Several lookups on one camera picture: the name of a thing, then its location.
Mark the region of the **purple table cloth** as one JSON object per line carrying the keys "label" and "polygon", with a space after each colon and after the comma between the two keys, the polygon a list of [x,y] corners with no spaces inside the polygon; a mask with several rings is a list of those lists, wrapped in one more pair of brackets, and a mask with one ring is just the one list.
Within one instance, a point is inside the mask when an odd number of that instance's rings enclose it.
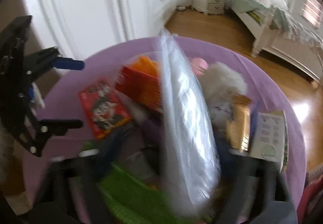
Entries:
{"label": "purple table cloth", "polygon": [[[82,64],[59,65],[65,74],[47,94],[45,108],[39,109],[37,115],[40,119],[79,119],[84,121],[84,125],[68,131],[63,137],[52,137],[39,158],[24,154],[24,181],[30,201],[35,199],[48,160],[53,156],[71,157],[94,137],[86,122],[79,92],[101,78],[113,83],[122,65],[140,54],[152,52],[157,41],[156,37],[131,40],[104,49]],[[177,42],[190,58],[201,57],[208,63],[223,62],[241,73],[248,85],[248,96],[260,105],[261,111],[285,111],[290,143],[286,182],[293,203],[298,205],[305,183],[305,145],[301,126],[282,90],[261,68],[232,50],[188,37],[178,37]]]}

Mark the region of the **orange snack packet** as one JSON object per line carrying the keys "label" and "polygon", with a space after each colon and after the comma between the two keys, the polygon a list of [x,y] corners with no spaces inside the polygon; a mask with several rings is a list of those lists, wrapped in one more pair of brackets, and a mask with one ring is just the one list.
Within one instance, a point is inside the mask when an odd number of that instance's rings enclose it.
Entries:
{"label": "orange snack packet", "polygon": [[144,107],[163,112],[160,94],[160,63],[150,55],[139,55],[124,64],[115,80],[115,89]]}

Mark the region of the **gold snack wrapper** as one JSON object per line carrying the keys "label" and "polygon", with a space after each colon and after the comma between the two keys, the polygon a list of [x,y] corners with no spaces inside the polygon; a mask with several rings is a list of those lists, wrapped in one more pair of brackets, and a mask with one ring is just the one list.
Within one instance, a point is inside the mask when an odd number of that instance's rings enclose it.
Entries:
{"label": "gold snack wrapper", "polygon": [[251,99],[241,94],[232,97],[232,116],[227,120],[226,136],[231,147],[240,153],[247,152],[250,140]]}

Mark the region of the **white bed frame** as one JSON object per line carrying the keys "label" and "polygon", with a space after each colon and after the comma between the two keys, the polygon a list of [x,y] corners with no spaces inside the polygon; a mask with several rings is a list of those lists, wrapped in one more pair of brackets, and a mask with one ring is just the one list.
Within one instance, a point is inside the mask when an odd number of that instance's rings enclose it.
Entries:
{"label": "white bed frame", "polygon": [[[271,1],[282,1],[287,5],[287,0]],[[258,56],[261,51],[265,50],[294,65],[312,79],[322,83],[322,47],[303,45],[300,42],[284,38],[280,30],[272,30],[269,27],[269,22],[273,19],[273,9],[269,11],[262,25],[259,25],[251,15],[240,13],[236,6],[231,5],[231,9],[255,38],[251,52],[252,57]]]}

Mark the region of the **green plastic wrapper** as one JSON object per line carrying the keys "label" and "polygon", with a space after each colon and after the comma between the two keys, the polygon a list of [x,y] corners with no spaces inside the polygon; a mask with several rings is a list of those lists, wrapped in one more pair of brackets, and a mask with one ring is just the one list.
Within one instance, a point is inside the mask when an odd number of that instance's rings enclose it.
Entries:
{"label": "green plastic wrapper", "polygon": [[161,191],[145,185],[114,163],[97,187],[112,215],[122,223],[193,223],[175,216]]}

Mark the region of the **white wardrobe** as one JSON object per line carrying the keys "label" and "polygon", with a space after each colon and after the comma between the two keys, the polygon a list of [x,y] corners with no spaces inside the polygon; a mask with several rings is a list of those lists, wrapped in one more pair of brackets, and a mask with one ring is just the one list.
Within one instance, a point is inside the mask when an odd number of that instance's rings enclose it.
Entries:
{"label": "white wardrobe", "polygon": [[41,46],[83,60],[116,44],[160,34],[176,0],[23,0]]}

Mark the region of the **clear plastic bag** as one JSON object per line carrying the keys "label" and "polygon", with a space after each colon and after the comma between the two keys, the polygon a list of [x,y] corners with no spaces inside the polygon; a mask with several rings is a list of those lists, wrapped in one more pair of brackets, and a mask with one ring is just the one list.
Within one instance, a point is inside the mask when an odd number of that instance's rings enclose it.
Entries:
{"label": "clear plastic bag", "polygon": [[163,188],[176,215],[197,218],[210,208],[221,174],[209,111],[186,55],[166,28],[158,50]]}

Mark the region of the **red drink carton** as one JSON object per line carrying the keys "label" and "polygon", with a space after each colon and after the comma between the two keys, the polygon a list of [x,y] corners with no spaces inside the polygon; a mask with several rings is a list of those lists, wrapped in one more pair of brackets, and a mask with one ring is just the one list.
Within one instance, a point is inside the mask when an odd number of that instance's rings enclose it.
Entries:
{"label": "red drink carton", "polygon": [[78,94],[93,135],[104,139],[132,121],[132,116],[106,79],[99,79]]}

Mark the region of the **patterned bed quilt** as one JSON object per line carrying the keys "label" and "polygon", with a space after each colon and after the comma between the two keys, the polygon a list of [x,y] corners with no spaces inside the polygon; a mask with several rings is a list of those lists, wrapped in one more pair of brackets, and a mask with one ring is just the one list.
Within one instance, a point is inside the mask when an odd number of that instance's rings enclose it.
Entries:
{"label": "patterned bed quilt", "polygon": [[316,33],[304,27],[295,20],[288,11],[284,2],[271,0],[231,0],[231,5],[236,6],[240,13],[247,13],[254,17],[259,25],[265,22],[266,16],[271,9],[274,10],[273,19],[269,27],[280,30],[283,37],[292,41],[300,42],[309,47],[322,47],[322,38]]}

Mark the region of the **white tissue wad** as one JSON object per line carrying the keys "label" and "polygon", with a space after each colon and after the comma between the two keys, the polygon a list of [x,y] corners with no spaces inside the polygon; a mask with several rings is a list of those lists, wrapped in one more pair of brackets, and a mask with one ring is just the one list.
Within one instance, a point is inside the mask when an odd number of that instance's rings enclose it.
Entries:
{"label": "white tissue wad", "polygon": [[208,105],[231,101],[237,94],[247,94],[243,76],[229,66],[216,62],[198,77],[205,101]]}

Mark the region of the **white green carton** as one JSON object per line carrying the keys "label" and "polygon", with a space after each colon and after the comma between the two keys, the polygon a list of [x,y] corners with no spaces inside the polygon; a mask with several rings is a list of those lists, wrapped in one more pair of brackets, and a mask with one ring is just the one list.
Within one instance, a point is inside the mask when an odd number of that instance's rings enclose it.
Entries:
{"label": "white green carton", "polygon": [[283,110],[259,112],[252,124],[249,155],[274,162],[280,172],[288,165],[288,127]]}

